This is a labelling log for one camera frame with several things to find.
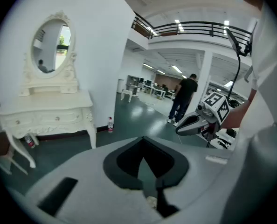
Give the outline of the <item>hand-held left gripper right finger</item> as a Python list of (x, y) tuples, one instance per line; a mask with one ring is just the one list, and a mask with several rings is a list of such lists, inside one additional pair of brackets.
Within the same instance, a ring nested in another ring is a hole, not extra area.
[(156, 189), (177, 186), (189, 170), (183, 154), (146, 136), (142, 138), (142, 152), (156, 177)]

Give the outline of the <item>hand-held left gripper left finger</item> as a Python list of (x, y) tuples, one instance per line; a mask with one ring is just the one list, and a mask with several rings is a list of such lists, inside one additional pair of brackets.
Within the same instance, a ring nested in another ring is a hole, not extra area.
[(139, 166), (143, 159), (142, 137), (126, 143), (109, 153), (103, 161), (106, 176), (118, 187), (129, 190), (142, 190), (143, 183), (138, 178)]

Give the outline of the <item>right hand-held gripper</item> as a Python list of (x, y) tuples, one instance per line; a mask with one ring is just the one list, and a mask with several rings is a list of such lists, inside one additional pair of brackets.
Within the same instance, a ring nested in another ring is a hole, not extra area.
[(194, 112), (184, 115), (176, 126), (180, 136), (201, 134), (207, 141), (217, 138), (216, 133), (230, 112), (226, 96), (212, 92), (196, 107)]

